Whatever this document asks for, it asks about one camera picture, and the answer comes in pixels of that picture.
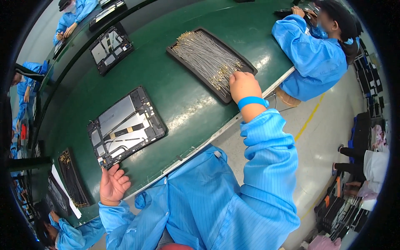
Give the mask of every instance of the floor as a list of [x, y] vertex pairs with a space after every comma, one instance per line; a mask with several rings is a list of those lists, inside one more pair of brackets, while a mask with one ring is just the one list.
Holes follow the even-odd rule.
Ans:
[[[297, 250], [303, 238], [314, 228], [313, 208], [333, 181], [332, 162], [348, 162], [348, 157], [340, 155], [337, 147], [347, 144], [354, 116], [366, 111], [364, 103], [354, 70], [350, 67], [342, 79], [325, 94], [281, 113], [287, 121], [284, 132], [295, 137], [298, 151], [297, 185], [293, 198], [301, 219], [300, 227], [282, 245], [285, 250]], [[270, 106], [275, 106], [274, 98], [270, 99]], [[277, 109], [284, 108], [278, 102]], [[243, 184], [243, 166], [247, 160], [243, 156], [246, 147], [240, 137], [239, 122], [213, 144], [226, 152], [238, 183]], [[91, 249], [105, 249], [104, 245], [103, 238]]]

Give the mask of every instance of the hand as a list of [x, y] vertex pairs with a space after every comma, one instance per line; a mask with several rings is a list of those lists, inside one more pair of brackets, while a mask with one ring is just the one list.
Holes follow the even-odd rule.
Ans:
[[51, 218], [53, 219], [53, 221], [57, 222], [60, 220], [60, 217], [56, 214], [56, 212], [51, 211], [50, 212]]
[[15, 125], [15, 131], [18, 132], [20, 127], [20, 120], [17, 120], [17, 124]]
[[24, 102], [28, 103], [29, 102], [29, 91], [30, 91], [30, 86], [26, 87], [25, 95], [24, 95]]
[[68, 38], [72, 34], [72, 32], [75, 30], [75, 28], [78, 26], [77, 23], [73, 23], [69, 28], [65, 31], [64, 37]]
[[349, 183], [346, 183], [346, 186], [360, 187], [361, 186], [361, 182], [349, 182]]
[[351, 196], [351, 197], [355, 197], [355, 196], [357, 196], [357, 194], [358, 194], [357, 190], [345, 190], [344, 191], [344, 195]]
[[304, 11], [308, 13], [308, 16], [310, 17], [311, 24], [314, 27], [316, 27], [317, 26], [317, 15], [315, 14], [315, 12], [312, 11], [312, 10], [304, 10]]
[[102, 168], [100, 181], [100, 201], [106, 206], [118, 206], [125, 191], [130, 188], [128, 176], [124, 176], [119, 164], [115, 164], [108, 171]]
[[293, 12], [293, 14], [295, 14], [295, 15], [301, 16], [302, 18], [304, 18], [304, 16], [306, 15], [306, 14], [304, 13], [304, 11], [303, 11], [302, 9], [300, 9], [298, 6], [293, 6], [293, 7], [292, 7], [292, 12]]
[[[232, 99], [238, 103], [241, 99], [248, 96], [256, 96], [262, 98], [260, 85], [249, 72], [235, 71], [229, 77], [230, 93]], [[256, 116], [264, 112], [266, 108], [258, 103], [247, 104], [241, 110], [243, 120], [247, 123]]]
[[63, 38], [64, 38], [64, 31], [62, 31], [61, 33], [57, 33], [56, 39], [57, 39], [58, 41], [60, 41], [60, 40], [63, 39]]

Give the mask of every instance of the white paper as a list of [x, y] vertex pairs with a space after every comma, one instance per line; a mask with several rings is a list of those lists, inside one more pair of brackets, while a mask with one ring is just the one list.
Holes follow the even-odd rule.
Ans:
[[56, 182], [60, 185], [61, 189], [68, 196], [68, 199], [70, 200], [70, 207], [71, 207], [72, 211], [74, 212], [75, 216], [78, 219], [80, 219], [82, 217], [82, 213], [79, 211], [79, 209], [72, 202], [71, 197], [69, 196], [67, 190], [65, 189], [65, 187], [64, 187], [64, 185], [63, 185], [63, 183], [61, 181], [60, 176], [58, 175], [58, 172], [57, 172], [56, 167], [54, 166], [54, 164], [53, 164], [53, 166], [51, 168], [51, 173], [53, 174], [54, 179], [56, 179]]

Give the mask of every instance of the black cap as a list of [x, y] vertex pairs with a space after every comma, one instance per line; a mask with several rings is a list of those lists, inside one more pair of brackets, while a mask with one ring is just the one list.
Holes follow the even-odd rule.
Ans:
[[58, 6], [60, 7], [60, 11], [63, 11], [68, 5], [70, 5], [72, 0], [60, 0], [58, 2]]
[[326, 12], [334, 21], [338, 23], [342, 31], [340, 37], [347, 41], [349, 38], [356, 38], [357, 28], [353, 15], [339, 2], [335, 0], [314, 0], [320, 11]]

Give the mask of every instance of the black tablet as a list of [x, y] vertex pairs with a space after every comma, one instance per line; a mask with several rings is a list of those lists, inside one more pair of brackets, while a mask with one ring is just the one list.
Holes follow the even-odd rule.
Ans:
[[107, 169], [161, 139], [166, 126], [139, 86], [87, 126], [94, 154]]

